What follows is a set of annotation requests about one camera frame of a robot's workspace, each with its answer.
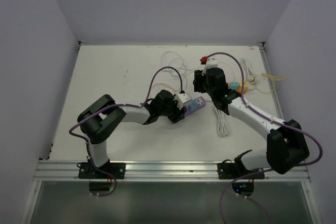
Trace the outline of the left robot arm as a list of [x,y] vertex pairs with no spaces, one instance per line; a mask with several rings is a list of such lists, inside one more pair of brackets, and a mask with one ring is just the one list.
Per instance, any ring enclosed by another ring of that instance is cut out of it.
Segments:
[[190,97],[185,92],[173,95],[167,90],[161,90],[141,105],[117,104],[105,94],[79,114],[77,124],[70,133],[80,127],[87,142],[89,161],[92,162],[90,171],[97,178],[104,178],[109,172],[106,141],[120,123],[149,125],[162,116],[177,123],[184,119],[188,101]]

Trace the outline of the teal usb charger plug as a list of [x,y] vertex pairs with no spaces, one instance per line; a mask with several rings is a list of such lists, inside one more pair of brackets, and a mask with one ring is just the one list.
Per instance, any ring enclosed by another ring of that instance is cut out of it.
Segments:
[[228,84],[229,88],[232,90],[237,90],[239,88],[239,82],[232,81]]

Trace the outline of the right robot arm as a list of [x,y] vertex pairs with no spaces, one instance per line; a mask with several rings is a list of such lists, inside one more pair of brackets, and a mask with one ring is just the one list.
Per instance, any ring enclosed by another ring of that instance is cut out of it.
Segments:
[[247,150],[235,159],[234,172],[246,178],[253,170],[271,168],[285,174],[309,157],[309,149],[300,124],[273,118],[252,106],[242,95],[228,87],[225,74],[220,68],[194,71],[194,91],[207,93],[217,109],[232,116],[257,132],[266,141],[258,151]]

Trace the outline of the orange power strip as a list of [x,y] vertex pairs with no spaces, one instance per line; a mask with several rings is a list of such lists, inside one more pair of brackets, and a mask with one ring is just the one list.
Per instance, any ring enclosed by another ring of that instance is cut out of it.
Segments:
[[236,91],[237,91],[238,93],[243,93],[243,94],[245,94],[245,93],[247,93],[248,88],[249,88],[249,84],[248,84],[248,83],[242,83],[242,82],[239,82]]

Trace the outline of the blue usb charger plug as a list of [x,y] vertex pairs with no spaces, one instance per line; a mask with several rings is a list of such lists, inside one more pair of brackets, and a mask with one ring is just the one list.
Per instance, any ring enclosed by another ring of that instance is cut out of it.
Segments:
[[198,107],[198,102],[196,100],[193,100],[188,104],[189,111],[195,111],[197,107]]

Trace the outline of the purple power strip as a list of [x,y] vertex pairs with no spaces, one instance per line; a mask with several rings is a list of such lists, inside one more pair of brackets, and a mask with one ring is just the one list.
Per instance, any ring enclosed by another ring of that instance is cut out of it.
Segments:
[[184,106],[186,108],[184,116],[187,117],[199,111],[200,109],[204,108],[205,106],[206,106],[206,100],[203,97],[193,99]]

